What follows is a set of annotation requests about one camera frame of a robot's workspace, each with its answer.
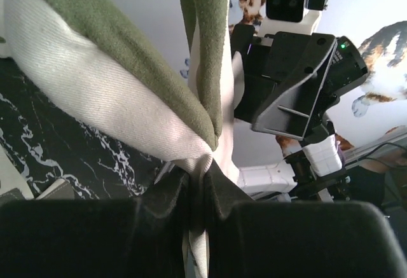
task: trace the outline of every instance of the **black marble surface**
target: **black marble surface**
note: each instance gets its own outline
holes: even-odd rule
[[[163,165],[65,114],[11,59],[0,59],[0,144],[34,196],[62,177],[77,198],[132,197]]]

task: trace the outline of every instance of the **marble table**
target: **marble table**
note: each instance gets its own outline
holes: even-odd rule
[[[35,197],[60,177],[77,198],[133,197],[163,165],[65,114],[11,59],[0,59],[0,144]]]

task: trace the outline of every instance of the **green fabric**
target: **green fabric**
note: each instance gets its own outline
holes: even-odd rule
[[[159,96],[187,126],[208,143],[212,150],[217,148],[217,136],[220,135],[219,124],[216,124],[214,131],[211,119],[215,115],[214,111],[219,109],[219,95],[213,96],[214,108],[208,110],[209,116],[205,108],[210,107],[210,99],[206,97],[203,101],[205,105],[202,106],[181,76],[168,66],[147,37],[110,0],[45,1],[72,30],[93,41],[103,52]],[[209,27],[206,21],[204,23],[204,27]],[[206,41],[205,44],[218,47],[217,41],[215,41],[216,46],[210,41]],[[218,55],[219,51],[214,50],[212,53]],[[205,57],[203,64],[209,71],[216,71],[214,73],[218,75],[219,67],[211,65],[219,59],[208,59],[207,53],[203,55]],[[216,82],[215,77],[214,74],[208,77],[205,88],[211,90],[210,84],[213,82],[215,89],[219,90],[219,82]]]
[[[229,0],[180,0],[184,24],[191,43],[197,15],[200,29],[200,67],[197,73],[198,96],[209,113],[215,134],[221,135],[222,110],[220,75]]]

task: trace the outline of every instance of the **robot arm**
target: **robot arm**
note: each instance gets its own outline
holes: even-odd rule
[[[314,32],[327,3],[266,0],[258,35],[248,25],[235,26],[231,35],[234,64],[244,74],[235,117],[253,131],[290,137],[302,147],[278,165],[241,169],[239,186],[252,196],[316,194],[331,201],[326,188],[346,177],[326,111],[363,83],[368,71],[349,39]]]

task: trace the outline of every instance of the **camera lens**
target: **camera lens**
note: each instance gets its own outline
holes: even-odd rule
[[[281,3],[281,0],[273,0],[273,5],[274,6],[279,6]]]
[[[295,8],[297,4],[298,4],[297,0],[290,0],[290,2],[288,3],[290,8]]]

